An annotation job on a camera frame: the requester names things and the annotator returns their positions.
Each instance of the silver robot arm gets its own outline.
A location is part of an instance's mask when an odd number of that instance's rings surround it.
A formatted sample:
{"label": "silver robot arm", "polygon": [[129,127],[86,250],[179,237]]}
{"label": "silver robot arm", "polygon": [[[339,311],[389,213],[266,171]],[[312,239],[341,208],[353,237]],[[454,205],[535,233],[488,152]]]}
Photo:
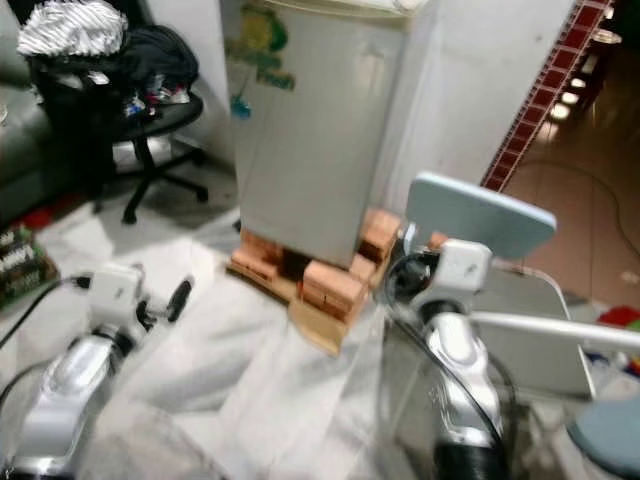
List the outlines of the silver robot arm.
{"label": "silver robot arm", "polygon": [[[500,402],[487,373],[489,354],[469,321],[492,253],[484,245],[451,239],[437,254],[405,258],[389,272],[387,281],[397,275],[399,287],[387,296],[396,324],[439,367],[430,379],[438,407],[432,419],[436,478],[508,479]],[[402,305],[396,302],[400,297]]]}
{"label": "silver robot arm", "polygon": [[[6,459],[0,478],[76,478],[95,420],[111,396],[124,359],[156,322],[177,320],[193,282],[184,280],[166,309],[152,311],[143,279],[141,269],[118,265],[106,265],[92,275],[91,331],[45,368],[17,438],[3,439]],[[8,388],[19,381],[20,376]]]}

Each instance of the white rod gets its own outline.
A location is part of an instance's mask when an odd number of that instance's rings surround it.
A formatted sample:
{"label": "white rod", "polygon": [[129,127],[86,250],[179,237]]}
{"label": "white rod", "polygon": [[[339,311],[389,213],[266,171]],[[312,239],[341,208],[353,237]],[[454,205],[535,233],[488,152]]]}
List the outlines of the white rod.
{"label": "white rod", "polygon": [[578,323],[569,320],[516,315],[510,313],[472,312],[472,322],[511,330],[541,333],[552,337],[575,338],[621,350],[640,352],[640,333],[621,328]]}

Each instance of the black office chair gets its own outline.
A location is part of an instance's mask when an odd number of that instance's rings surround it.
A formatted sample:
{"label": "black office chair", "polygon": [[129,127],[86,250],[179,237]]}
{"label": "black office chair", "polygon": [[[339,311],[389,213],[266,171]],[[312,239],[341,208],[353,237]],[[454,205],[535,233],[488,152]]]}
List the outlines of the black office chair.
{"label": "black office chair", "polygon": [[[9,0],[20,24],[26,23],[33,7],[41,2],[32,0]],[[127,15],[130,26],[144,24],[144,14],[136,0],[109,0],[116,9]],[[136,191],[129,200],[122,221],[135,224],[136,208],[147,189],[156,180],[166,180],[176,186],[186,188],[196,194],[199,202],[209,197],[207,188],[177,177],[168,171],[186,162],[201,164],[204,153],[193,148],[186,154],[164,164],[155,163],[147,143],[150,137],[165,135],[195,121],[203,111],[203,102],[195,94],[189,93],[189,102],[184,104],[160,105],[156,115],[142,123],[126,122],[119,115],[119,99],[114,98],[113,88],[95,88],[91,92],[79,94],[71,87],[61,85],[57,79],[41,68],[39,62],[31,62],[31,76],[43,99],[44,108],[52,126],[64,135],[74,147],[76,164],[81,170],[91,198],[100,208],[105,183],[141,178]],[[118,173],[113,162],[112,145],[131,141],[141,170]]]}

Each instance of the white cloth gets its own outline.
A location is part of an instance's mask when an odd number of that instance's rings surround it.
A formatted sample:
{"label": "white cloth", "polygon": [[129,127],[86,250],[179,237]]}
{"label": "white cloth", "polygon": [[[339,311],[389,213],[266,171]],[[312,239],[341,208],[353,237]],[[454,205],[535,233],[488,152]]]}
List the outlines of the white cloth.
{"label": "white cloth", "polygon": [[111,55],[120,50],[127,18],[102,0],[36,5],[18,35],[22,55]]}

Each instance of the light blue panel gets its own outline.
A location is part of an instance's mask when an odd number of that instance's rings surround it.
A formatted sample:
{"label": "light blue panel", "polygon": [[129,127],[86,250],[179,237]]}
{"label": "light blue panel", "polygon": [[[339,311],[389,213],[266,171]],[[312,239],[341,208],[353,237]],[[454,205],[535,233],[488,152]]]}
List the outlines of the light blue panel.
{"label": "light blue panel", "polygon": [[507,259],[525,257],[556,231],[556,218],[546,210],[428,172],[411,183],[406,216],[418,227],[414,246],[425,245],[437,231],[483,243]]}
{"label": "light blue panel", "polygon": [[623,402],[596,403],[568,427],[577,447],[621,478],[640,478],[640,395]]}

